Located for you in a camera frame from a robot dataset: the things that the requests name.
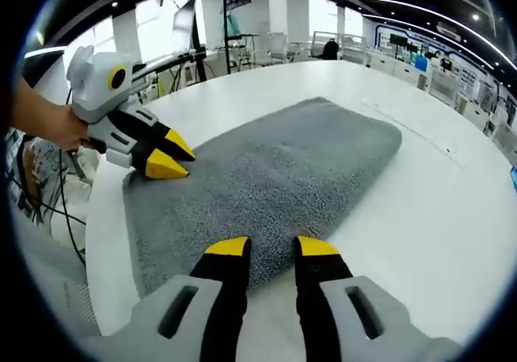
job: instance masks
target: white table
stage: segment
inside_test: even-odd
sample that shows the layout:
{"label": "white table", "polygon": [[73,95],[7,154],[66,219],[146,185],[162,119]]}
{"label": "white table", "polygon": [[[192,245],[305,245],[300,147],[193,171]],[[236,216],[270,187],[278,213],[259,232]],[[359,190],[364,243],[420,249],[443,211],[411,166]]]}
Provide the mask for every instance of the white table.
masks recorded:
{"label": "white table", "polygon": [[[149,108],[196,147],[314,96],[395,124],[403,136],[330,243],[354,275],[370,277],[403,302],[422,331],[465,343],[517,265],[517,194],[510,163],[459,113],[406,82],[345,61],[232,74]],[[138,302],[122,201],[127,173],[103,158],[90,196],[87,275],[104,335],[127,323]],[[249,296],[238,360],[303,359],[295,298],[292,271]]]}

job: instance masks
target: white pillar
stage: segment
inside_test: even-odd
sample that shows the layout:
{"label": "white pillar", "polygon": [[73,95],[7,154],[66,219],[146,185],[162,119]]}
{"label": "white pillar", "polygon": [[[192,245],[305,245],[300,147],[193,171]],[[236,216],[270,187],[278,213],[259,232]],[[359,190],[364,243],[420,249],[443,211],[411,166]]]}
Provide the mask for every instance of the white pillar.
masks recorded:
{"label": "white pillar", "polygon": [[204,34],[208,48],[214,48],[223,44],[223,0],[197,0],[203,10]]}
{"label": "white pillar", "polygon": [[34,90],[58,105],[66,103],[69,85],[63,57],[57,59],[34,86]]}
{"label": "white pillar", "polygon": [[288,40],[309,40],[309,0],[269,0],[271,32],[283,32]]}
{"label": "white pillar", "polygon": [[130,53],[134,62],[142,61],[134,9],[113,19],[113,37],[117,52]]}
{"label": "white pillar", "polygon": [[345,8],[338,6],[338,33],[345,33]]}

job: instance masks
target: folded towel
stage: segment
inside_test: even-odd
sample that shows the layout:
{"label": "folded towel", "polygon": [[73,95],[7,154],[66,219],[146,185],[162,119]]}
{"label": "folded towel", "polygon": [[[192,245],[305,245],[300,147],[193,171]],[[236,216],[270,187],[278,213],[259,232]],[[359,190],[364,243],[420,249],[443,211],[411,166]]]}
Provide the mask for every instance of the folded towel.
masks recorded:
{"label": "folded towel", "polygon": [[250,288],[293,265],[293,237],[327,238],[398,151],[401,132],[310,99],[220,135],[185,179],[130,175],[124,202],[141,296],[188,274],[213,243],[252,238]]}

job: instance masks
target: person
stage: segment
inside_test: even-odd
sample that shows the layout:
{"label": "person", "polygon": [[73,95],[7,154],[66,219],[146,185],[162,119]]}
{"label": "person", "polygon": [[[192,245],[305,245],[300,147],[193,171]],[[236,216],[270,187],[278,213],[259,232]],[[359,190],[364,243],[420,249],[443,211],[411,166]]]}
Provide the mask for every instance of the person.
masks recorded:
{"label": "person", "polygon": [[330,39],[325,47],[323,47],[323,54],[320,56],[324,61],[336,61],[338,59],[339,44],[336,40]]}
{"label": "person", "polygon": [[445,72],[445,70],[451,71],[451,69],[452,69],[452,62],[449,59],[449,54],[448,53],[445,53],[443,55],[443,58],[442,58],[442,60],[440,61],[439,64],[440,64],[440,67],[442,68],[443,72]]}
{"label": "person", "polygon": [[[10,126],[24,131],[31,141],[21,145],[22,165],[17,166],[18,180],[25,183],[28,203],[40,216],[38,225],[44,227],[56,241],[72,247],[66,220],[61,214],[54,214],[51,208],[40,207],[48,204],[63,210],[61,181],[69,211],[81,220],[86,219],[86,202],[90,194],[90,184],[84,183],[75,173],[70,158],[63,150],[77,150],[79,146],[91,148],[87,124],[77,118],[72,105],[56,105],[37,94],[24,79],[20,79],[13,97]],[[88,153],[78,151],[89,170]],[[70,222],[72,234],[79,250],[84,248],[84,225],[75,220]]]}
{"label": "person", "polygon": [[71,105],[56,105],[37,94],[24,80],[15,89],[10,125],[32,136],[57,144],[64,150],[90,146],[87,125]]}
{"label": "person", "polygon": [[442,61],[442,53],[440,51],[436,51],[435,55],[431,59],[431,65],[433,67],[440,67],[440,63]]}

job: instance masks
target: human arm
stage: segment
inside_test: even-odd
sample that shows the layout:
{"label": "human arm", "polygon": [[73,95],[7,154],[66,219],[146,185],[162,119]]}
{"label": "human arm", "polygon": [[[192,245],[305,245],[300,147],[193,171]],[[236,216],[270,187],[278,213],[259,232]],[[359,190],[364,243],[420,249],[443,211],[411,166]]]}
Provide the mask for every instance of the human arm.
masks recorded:
{"label": "human arm", "polygon": [[27,200],[37,206],[38,200],[40,199],[40,187],[32,173],[35,159],[36,156],[34,152],[28,148],[25,152],[25,158],[23,159],[23,174],[25,175],[25,183],[27,183],[28,190]]}
{"label": "human arm", "polygon": [[82,140],[88,140],[86,124],[75,116],[70,105],[48,101],[23,79],[15,92],[11,126],[66,150],[78,148]]}

